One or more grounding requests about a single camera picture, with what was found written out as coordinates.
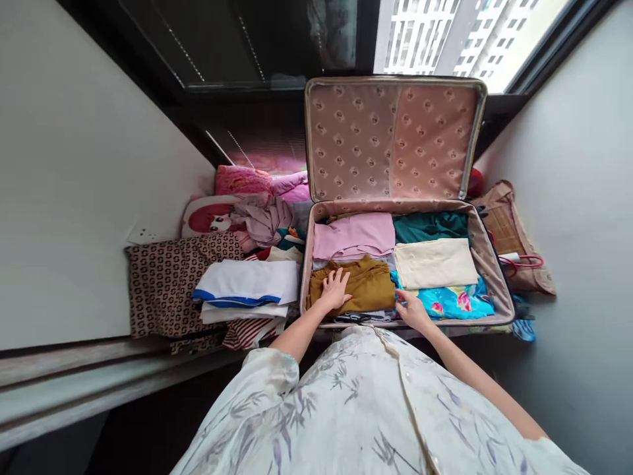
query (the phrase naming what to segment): woman's left hand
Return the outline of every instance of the woman's left hand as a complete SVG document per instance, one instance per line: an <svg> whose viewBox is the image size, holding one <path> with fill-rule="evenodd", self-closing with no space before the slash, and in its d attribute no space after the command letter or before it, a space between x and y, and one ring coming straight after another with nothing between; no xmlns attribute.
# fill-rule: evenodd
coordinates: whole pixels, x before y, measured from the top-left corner
<svg viewBox="0 0 633 475"><path fill-rule="evenodd" d="M343 268L339 267L336 272L330 272L323 279L323 293L318 301L321 301L327 308L327 311L341 308L345 302L352 298L351 295L345 293L345 287L349 280L349 272L343 275Z"/></svg>

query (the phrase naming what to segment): lilac fabric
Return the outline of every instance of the lilac fabric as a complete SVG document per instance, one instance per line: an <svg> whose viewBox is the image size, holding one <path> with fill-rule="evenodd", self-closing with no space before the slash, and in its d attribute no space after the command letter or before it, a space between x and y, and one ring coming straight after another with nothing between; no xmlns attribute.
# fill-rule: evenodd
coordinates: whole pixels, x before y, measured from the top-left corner
<svg viewBox="0 0 633 475"><path fill-rule="evenodd" d="M246 231L259 247L272 247L282 239L277 229L292 223L292 208L281 197L272 197L264 208L236 203L231 219L246 224Z"/></svg>
<svg viewBox="0 0 633 475"><path fill-rule="evenodd" d="M389 213L364 213L330 224L315 224L314 260L362 259L365 254L383 257L396 246L396 231Z"/></svg>
<svg viewBox="0 0 633 475"><path fill-rule="evenodd" d="M308 172L277 177L272 181L272 194L281 196L287 203L297 203L310 199Z"/></svg>

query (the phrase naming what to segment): white wall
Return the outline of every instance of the white wall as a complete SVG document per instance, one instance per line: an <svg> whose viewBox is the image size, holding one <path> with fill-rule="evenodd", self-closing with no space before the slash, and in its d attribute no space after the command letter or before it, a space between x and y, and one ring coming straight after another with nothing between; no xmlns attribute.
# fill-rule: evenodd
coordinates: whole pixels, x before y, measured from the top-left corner
<svg viewBox="0 0 633 475"><path fill-rule="evenodd" d="M0 2L0 167L0 350L129 334L129 232L214 174L55 0Z"/></svg>
<svg viewBox="0 0 633 475"><path fill-rule="evenodd" d="M533 308L532 351L498 376L573 460L604 474L633 473L632 24L626 0L487 157L489 184L514 184L558 288Z"/></svg>

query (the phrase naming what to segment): floor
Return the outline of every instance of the floor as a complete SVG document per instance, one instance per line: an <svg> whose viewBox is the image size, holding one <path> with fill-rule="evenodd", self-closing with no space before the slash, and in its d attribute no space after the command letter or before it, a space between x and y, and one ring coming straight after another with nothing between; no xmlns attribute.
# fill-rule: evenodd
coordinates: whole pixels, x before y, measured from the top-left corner
<svg viewBox="0 0 633 475"><path fill-rule="evenodd" d="M439 362L426 340L410 341ZM493 377L498 364L512 361L509 355L530 348L529 344L507 335L471 335L454 341ZM299 365L301 374L325 348L325 343L310 345ZM169 474L207 411L239 368L240 364L225 366L111 410L86 475Z"/></svg>

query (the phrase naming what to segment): suitcase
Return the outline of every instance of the suitcase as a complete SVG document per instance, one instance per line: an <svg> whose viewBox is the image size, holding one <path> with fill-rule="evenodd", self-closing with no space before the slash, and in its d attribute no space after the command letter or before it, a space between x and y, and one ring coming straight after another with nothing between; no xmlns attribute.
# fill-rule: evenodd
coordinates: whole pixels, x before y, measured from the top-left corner
<svg viewBox="0 0 633 475"><path fill-rule="evenodd" d="M464 201L487 95L476 79L315 78L305 88L310 211L301 312L307 309L315 223L343 212L457 211L468 215L471 253L495 314L441 327L504 325L514 306L489 235ZM407 327L402 320L372 323ZM354 323L324 321L322 329Z"/></svg>

